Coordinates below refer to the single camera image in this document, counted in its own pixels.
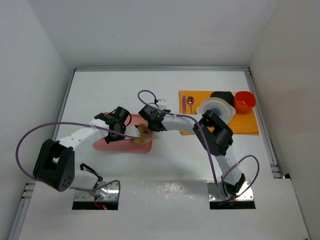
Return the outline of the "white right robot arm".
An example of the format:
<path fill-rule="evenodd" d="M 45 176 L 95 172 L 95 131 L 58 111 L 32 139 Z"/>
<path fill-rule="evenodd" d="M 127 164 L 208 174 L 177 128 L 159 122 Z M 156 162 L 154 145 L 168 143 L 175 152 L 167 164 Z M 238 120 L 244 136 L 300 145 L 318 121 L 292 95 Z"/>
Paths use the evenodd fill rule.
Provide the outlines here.
<path fill-rule="evenodd" d="M 209 156 L 215 157 L 222 173 L 220 184 L 230 196 L 237 195 L 245 183 L 245 174 L 233 153 L 233 131 L 214 111 L 197 115 L 173 114 L 146 105 L 138 114 L 153 132 L 193 132 Z"/>

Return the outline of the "golden bread roll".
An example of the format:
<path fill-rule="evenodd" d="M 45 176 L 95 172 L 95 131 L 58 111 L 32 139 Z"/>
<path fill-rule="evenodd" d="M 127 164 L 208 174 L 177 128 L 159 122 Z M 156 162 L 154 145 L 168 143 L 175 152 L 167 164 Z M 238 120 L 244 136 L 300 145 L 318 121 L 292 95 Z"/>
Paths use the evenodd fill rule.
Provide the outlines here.
<path fill-rule="evenodd" d="M 153 139 L 153 133 L 148 127 L 144 124 L 136 125 L 138 129 L 139 136 L 138 138 L 132 138 L 131 141 L 135 144 L 148 144 Z"/>

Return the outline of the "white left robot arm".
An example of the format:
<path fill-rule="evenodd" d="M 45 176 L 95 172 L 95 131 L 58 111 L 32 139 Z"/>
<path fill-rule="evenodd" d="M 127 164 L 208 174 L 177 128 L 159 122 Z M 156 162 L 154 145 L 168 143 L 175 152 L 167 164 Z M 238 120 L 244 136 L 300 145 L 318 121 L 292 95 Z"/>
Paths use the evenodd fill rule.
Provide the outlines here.
<path fill-rule="evenodd" d="M 32 175 L 59 192 L 71 187 L 76 175 L 76 155 L 104 139 L 107 143 L 125 139 L 126 120 L 132 116 L 118 106 L 110 113 L 97 114 L 88 124 L 76 123 L 81 129 L 56 141 L 47 139 L 38 154 Z"/>

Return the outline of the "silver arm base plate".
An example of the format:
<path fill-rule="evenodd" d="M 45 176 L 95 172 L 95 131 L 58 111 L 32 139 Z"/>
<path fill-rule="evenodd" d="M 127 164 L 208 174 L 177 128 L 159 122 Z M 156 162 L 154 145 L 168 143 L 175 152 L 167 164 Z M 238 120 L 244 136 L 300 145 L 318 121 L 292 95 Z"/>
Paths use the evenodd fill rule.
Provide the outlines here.
<path fill-rule="evenodd" d="M 118 181 L 109 183 L 108 185 L 96 191 L 79 191 L 74 194 L 75 202 L 93 202 L 95 199 L 98 202 L 116 202 L 119 200 L 120 183 Z"/>

